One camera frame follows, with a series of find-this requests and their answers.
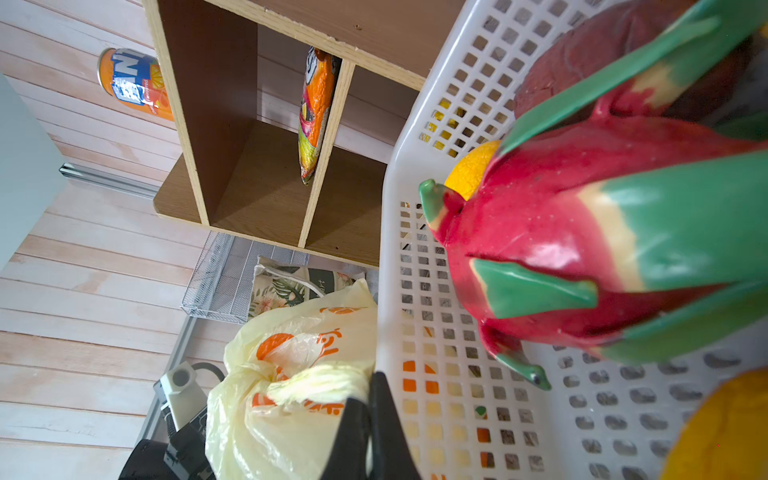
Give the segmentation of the yellow plastic grocery bag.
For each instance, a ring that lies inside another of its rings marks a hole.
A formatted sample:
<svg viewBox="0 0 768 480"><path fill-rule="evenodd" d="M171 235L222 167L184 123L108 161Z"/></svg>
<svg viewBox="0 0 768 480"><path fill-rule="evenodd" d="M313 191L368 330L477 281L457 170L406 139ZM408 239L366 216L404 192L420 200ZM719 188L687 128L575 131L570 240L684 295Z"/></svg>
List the yellow plastic grocery bag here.
<svg viewBox="0 0 768 480"><path fill-rule="evenodd" d="M347 399L368 399L376 346L377 304L364 280L246 323L207 400L215 477L319 478Z"/></svg>

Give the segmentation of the floral canvas tote bag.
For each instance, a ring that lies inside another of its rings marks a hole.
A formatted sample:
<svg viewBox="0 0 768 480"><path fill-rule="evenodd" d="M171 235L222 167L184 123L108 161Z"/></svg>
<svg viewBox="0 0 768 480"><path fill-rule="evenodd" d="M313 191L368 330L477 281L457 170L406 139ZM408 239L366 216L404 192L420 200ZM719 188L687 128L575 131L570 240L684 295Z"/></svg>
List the floral canvas tote bag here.
<svg viewBox="0 0 768 480"><path fill-rule="evenodd" d="M342 290L364 277L308 266L280 264L260 257L254 268L248 320Z"/></svg>

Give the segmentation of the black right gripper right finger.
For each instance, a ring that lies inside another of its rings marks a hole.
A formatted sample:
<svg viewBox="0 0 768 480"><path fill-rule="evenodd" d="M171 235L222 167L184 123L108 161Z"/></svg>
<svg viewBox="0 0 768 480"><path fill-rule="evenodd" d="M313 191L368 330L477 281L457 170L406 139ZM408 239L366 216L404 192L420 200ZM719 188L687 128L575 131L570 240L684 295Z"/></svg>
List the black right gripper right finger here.
<svg viewBox="0 0 768 480"><path fill-rule="evenodd" d="M369 394L372 470L375 480L421 480L386 375L375 372Z"/></svg>

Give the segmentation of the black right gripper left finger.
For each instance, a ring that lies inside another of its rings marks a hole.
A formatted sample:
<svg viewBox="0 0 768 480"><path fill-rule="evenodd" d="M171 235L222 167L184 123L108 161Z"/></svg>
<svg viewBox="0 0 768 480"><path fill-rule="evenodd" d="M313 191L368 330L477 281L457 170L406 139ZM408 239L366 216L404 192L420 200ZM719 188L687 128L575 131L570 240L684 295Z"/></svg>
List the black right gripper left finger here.
<svg viewBox="0 0 768 480"><path fill-rule="evenodd" d="M365 480L370 436L367 405L357 399L346 402L330 456L321 480Z"/></svg>

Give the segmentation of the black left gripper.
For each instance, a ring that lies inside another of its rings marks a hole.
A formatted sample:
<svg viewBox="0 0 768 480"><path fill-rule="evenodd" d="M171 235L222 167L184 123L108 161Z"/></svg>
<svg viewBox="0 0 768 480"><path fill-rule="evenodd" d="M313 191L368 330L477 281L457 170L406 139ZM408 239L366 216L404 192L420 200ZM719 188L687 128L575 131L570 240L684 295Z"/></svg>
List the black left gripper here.
<svg viewBox="0 0 768 480"><path fill-rule="evenodd" d="M138 442L120 480L192 479L215 480L216 476L205 455L207 409L201 410L168 443L155 440Z"/></svg>

